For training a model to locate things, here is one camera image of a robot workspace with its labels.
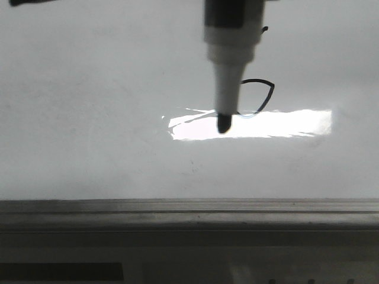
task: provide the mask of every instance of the marker body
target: marker body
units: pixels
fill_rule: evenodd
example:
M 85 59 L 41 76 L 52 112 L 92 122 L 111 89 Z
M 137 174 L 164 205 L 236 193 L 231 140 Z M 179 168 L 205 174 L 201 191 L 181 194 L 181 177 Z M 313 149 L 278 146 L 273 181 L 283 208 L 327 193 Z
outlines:
M 205 0 L 204 41 L 214 65 L 219 119 L 237 114 L 243 72 L 261 39 L 263 11 L 264 0 Z M 220 124 L 219 132 L 226 132 Z

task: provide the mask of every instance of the black marker tip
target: black marker tip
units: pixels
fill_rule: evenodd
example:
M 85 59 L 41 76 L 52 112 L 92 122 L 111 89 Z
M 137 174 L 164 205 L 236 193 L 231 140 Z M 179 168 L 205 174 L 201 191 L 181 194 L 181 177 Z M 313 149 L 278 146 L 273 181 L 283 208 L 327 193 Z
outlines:
M 229 130 L 231 125 L 232 125 L 231 115 L 218 114 L 217 129 L 219 130 L 219 133 L 225 133 L 226 131 Z

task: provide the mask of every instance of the white surface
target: white surface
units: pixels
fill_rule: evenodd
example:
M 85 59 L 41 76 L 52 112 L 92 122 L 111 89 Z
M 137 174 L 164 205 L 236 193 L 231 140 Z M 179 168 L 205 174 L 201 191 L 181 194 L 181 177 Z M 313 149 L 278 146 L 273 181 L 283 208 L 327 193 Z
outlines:
M 266 5 L 245 79 L 275 83 L 268 112 L 330 111 L 330 134 L 173 140 L 214 108 L 202 5 L 1 1 L 0 199 L 379 197 L 379 2 Z
M 302 109 L 293 112 L 265 111 L 252 115 L 235 116 L 233 127 L 220 134 L 214 127 L 217 118 L 208 117 L 212 111 L 199 111 L 197 115 L 170 120 L 171 136 L 174 140 L 207 140 L 215 138 L 272 138 L 328 135 L 332 128 L 332 112 Z

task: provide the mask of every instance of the dark strip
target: dark strip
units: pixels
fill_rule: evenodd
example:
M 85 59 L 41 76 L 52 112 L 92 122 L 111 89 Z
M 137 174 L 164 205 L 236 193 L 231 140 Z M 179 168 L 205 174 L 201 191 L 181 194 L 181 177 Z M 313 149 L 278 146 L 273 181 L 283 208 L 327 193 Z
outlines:
M 0 280 L 122 281 L 121 263 L 0 263 Z
M 217 28 L 243 26 L 245 0 L 205 0 L 205 25 Z
M 9 4 L 12 7 L 19 6 L 21 4 L 31 3 L 31 4 L 37 4 L 37 3 L 43 3 L 43 2 L 50 2 L 54 0 L 9 0 Z

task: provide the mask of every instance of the metal rail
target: metal rail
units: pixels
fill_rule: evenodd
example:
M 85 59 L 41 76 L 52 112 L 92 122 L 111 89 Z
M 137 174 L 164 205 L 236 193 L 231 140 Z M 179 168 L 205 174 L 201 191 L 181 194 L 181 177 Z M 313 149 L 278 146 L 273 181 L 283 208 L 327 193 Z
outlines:
M 379 199 L 0 201 L 0 233 L 379 230 Z

